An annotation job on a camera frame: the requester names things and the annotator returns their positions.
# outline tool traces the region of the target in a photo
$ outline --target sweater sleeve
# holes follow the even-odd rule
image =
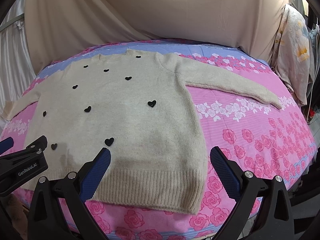
[[[182,75],[186,85],[192,87],[216,89],[244,97],[251,97],[263,104],[282,106],[276,94],[264,86],[232,73],[229,70],[202,63],[193,59],[179,57],[176,54],[158,54],[162,66]]]
[[[27,106],[39,100],[41,93],[51,89],[63,75],[63,71],[57,71],[37,84],[31,91],[19,98],[17,101],[6,101],[1,116],[10,121],[14,116],[23,111]]]

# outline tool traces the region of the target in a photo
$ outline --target beige curtain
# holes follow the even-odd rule
[[[183,38],[271,61],[287,0],[26,0],[33,68],[98,44]]]

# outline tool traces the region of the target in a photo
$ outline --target bed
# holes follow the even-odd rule
[[[127,48],[162,54],[173,52],[180,57],[225,68],[264,85],[279,97],[282,110],[250,98],[188,87],[204,132],[208,156],[212,147],[219,146],[228,159],[257,177],[282,176],[287,189],[307,168],[317,147],[300,108],[266,62],[253,59],[240,49],[177,39],[95,46],[47,66],[24,94],[73,61],[96,54],[119,54]],[[36,106],[37,103],[28,106],[5,126],[0,140],[9,136],[14,139],[14,147],[6,154],[22,149]],[[204,196],[196,215],[110,205],[94,200],[87,201],[86,205],[109,239],[203,239],[219,230],[235,205],[235,201],[228,198],[209,157],[207,173]],[[14,193],[26,206],[30,205],[32,191],[20,188]],[[256,200],[251,216],[258,212],[260,201]],[[77,231],[66,202],[60,200],[60,203],[70,228]]]

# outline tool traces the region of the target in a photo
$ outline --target pink floral bed sheet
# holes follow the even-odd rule
[[[189,240],[214,235],[223,225],[235,201],[229,199],[209,161],[212,147],[219,146],[226,157],[257,177],[283,177],[290,188],[301,176],[316,152],[316,144],[305,119],[286,87],[266,63],[238,49],[208,44],[189,44],[184,40],[159,40],[107,44],[90,48],[64,62],[45,68],[28,90],[70,62],[95,54],[122,53],[126,48],[174,52],[207,64],[233,71],[278,95],[282,110],[263,105],[251,98],[217,90],[188,87],[204,131],[208,154],[208,176],[198,214],[186,215],[132,206],[117,206],[89,200],[86,205],[109,239]],[[9,122],[0,139],[11,136],[14,147],[6,154],[21,150],[37,103],[28,106]],[[15,194],[27,206],[33,191],[17,189]],[[77,230],[64,199],[60,200],[69,226]],[[257,199],[251,215],[257,213]]]

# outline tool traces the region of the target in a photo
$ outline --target pink bedspread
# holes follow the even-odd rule
[[[250,98],[188,87],[204,131],[208,156],[212,147],[219,146],[227,158],[236,161],[243,170],[268,179],[280,175],[287,188],[292,186],[312,159],[316,145],[300,109],[279,78],[268,66],[250,57],[223,57],[215,53],[210,57],[197,53],[188,57],[226,68],[264,85],[278,95],[283,105],[282,110],[277,110]],[[42,80],[35,80],[30,89]],[[5,127],[1,139],[11,136],[15,143],[7,153],[22,149],[36,105],[28,106]],[[30,203],[32,191],[18,189],[15,194],[25,204]],[[65,200],[61,204],[70,227],[75,228]],[[228,198],[208,158],[208,176],[197,215],[97,201],[87,201],[86,205],[110,239],[186,240],[217,232],[235,201]],[[252,214],[259,205],[257,199]]]

